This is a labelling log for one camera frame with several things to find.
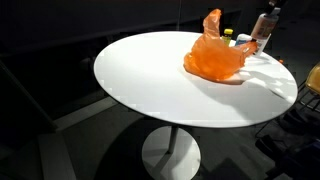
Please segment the orange plastic bag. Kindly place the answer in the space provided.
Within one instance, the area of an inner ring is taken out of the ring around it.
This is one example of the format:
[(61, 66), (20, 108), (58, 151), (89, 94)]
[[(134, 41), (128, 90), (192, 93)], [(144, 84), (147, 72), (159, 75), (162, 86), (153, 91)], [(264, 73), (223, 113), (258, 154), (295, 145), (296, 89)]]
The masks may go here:
[(209, 81), (224, 81), (237, 73), (247, 57), (257, 49), (255, 41), (229, 47), (220, 38), (220, 9), (212, 10), (203, 20), (203, 33), (184, 56), (184, 69)]

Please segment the white bottle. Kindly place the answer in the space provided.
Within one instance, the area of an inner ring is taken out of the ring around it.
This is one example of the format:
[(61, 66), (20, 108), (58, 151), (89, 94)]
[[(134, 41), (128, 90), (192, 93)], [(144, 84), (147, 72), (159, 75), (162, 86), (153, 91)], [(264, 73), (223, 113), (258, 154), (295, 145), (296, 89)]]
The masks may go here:
[(255, 55), (260, 55), (262, 52), (262, 43), (265, 42), (272, 30), (274, 29), (279, 17), (277, 14), (261, 14), (251, 32), (251, 37), (257, 42), (257, 50)]

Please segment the yellow capped dark bottle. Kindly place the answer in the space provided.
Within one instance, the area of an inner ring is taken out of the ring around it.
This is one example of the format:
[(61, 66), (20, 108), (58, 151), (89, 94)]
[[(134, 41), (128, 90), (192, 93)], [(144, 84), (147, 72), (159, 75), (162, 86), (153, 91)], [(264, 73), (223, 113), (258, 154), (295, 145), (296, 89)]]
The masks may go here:
[(226, 45), (230, 44), (230, 41), (232, 39), (233, 30), (232, 29), (225, 29), (224, 34), (222, 36), (222, 40)]

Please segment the white blue box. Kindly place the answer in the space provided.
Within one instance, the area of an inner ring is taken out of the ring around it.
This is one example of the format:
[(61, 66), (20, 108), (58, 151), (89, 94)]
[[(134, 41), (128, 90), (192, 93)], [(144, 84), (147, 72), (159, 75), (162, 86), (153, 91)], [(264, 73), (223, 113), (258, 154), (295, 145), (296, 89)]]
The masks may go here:
[(241, 45), (245, 44), (247, 42), (250, 42), (252, 40), (252, 37), (247, 34), (239, 34), (236, 39), (235, 45)]

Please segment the yellow chair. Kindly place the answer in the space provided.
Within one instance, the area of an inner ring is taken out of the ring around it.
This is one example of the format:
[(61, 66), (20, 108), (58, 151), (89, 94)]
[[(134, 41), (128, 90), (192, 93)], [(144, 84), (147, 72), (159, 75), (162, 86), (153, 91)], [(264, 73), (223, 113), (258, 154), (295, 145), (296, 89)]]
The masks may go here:
[(305, 85), (313, 92), (320, 94), (320, 63), (309, 72)]

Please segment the white round pedestal table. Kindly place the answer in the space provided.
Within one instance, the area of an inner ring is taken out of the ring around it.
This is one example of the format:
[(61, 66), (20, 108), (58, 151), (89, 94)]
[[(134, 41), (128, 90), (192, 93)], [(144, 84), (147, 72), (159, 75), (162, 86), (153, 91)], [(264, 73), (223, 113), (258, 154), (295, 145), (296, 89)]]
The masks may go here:
[(104, 48), (94, 63), (100, 86), (114, 100), (168, 124), (151, 132), (142, 162), (154, 180), (191, 180), (200, 167), (188, 127), (239, 128), (268, 122), (297, 99), (292, 74), (267, 54), (249, 57), (230, 79), (211, 82), (185, 71), (183, 60), (199, 35), (143, 33)]

